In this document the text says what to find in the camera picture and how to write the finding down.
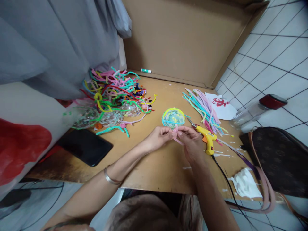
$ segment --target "red lid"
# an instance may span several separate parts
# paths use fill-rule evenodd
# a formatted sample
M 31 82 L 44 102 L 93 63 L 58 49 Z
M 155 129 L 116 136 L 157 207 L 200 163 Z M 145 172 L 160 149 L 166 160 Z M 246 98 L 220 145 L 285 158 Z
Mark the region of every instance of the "red lid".
M 285 99 L 274 94 L 267 94 L 261 98 L 259 102 L 264 106 L 274 110 L 277 110 L 278 108 L 281 108 L 288 103 Z

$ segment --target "left hand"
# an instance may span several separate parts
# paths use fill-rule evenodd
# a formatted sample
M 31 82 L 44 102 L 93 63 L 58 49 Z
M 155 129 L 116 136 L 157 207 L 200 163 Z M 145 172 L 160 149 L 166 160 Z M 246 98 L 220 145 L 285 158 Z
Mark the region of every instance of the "left hand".
M 146 155 L 159 149 L 167 141 L 172 140 L 176 136 L 171 128 L 157 126 L 138 146 L 143 149 Z

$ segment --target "smartphone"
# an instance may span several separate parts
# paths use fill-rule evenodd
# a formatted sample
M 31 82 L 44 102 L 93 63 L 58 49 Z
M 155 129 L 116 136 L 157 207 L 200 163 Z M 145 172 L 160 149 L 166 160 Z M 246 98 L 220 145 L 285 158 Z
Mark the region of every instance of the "smartphone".
M 107 155 L 113 145 L 87 129 L 74 130 L 57 142 L 87 165 L 94 167 Z

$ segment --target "glue gun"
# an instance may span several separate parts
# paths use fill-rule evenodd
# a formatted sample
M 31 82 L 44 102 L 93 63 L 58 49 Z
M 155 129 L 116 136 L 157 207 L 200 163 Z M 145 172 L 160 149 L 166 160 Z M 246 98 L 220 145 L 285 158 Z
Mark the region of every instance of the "glue gun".
M 189 118 L 188 120 L 192 124 L 192 128 L 203 135 L 202 141 L 207 143 L 207 148 L 205 153 L 210 156 L 213 155 L 214 154 L 213 140 L 215 141 L 217 139 L 217 135 L 212 134 L 209 130 L 206 130 L 205 128 L 191 122 Z

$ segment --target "silver bangle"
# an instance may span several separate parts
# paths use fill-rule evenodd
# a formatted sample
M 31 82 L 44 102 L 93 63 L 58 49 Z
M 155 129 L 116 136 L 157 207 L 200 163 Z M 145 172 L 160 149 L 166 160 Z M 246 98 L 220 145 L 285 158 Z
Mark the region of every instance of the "silver bangle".
M 107 174 L 107 168 L 109 167 L 110 165 L 108 165 L 105 169 L 104 169 L 104 174 L 105 174 L 105 178 L 108 182 L 110 182 L 111 184 L 115 184 L 115 185 L 118 185 L 120 183 L 122 183 L 122 181 L 115 181 L 115 180 L 112 180 L 108 174 Z

